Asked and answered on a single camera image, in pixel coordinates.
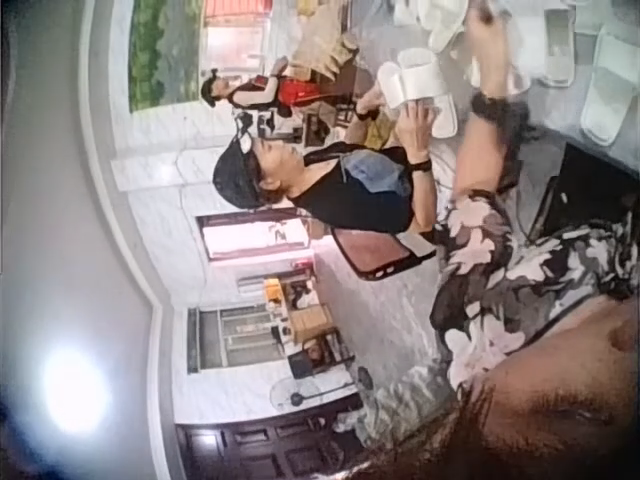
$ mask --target black cap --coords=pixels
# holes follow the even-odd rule
[[[247,133],[253,118],[246,112],[243,114],[236,118],[238,134],[220,155],[213,170],[213,185],[220,196],[234,207],[255,210],[265,203],[258,191],[260,168]]]

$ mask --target red object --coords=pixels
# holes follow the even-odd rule
[[[273,0],[207,0],[205,17],[267,15],[272,8]]]
[[[320,87],[315,83],[301,82],[293,78],[280,80],[278,100],[289,107],[307,105],[323,96]]]

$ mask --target hand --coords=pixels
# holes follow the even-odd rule
[[[427,160],[431,130],[436,117],[436,109],[427,107],[421,101],[407,102],[402,106],[400,118],[396,122],[396,136],[407,152],[409,163]]]
[[[273,64],[271,75],[282,75],[288,66],[289,60],[287,59],[287,57],[280,57],[278,60],[276,60],[276,63]]]
[[[384,106],[386,100],[380,85],[376,83],[367,93],[365,93],[356,103],[356,112],[359,115],[366,115],[369,112]]]
[[[485,0],[476,0],[467,14],[466,36],[480,67],[481,90],[490,97],[506,96],[511,62],[504,18],[493,15]]]

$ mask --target window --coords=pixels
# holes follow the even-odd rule
[[[198,217],[209,260],[274,255],[309,246],[309,234],[296,209]]]
[[[240,367],[284,357],[264,304],[199,312],[200,370]]]
[[[227,75],[261,73],[271,8],[271,0],[209,0],[202,68]]]

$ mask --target light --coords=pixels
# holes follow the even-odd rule
[[[109,403],[100,372],[74,351],[55,353],[46,365],[44,391],[49,414],[66,433],[94,430]]]

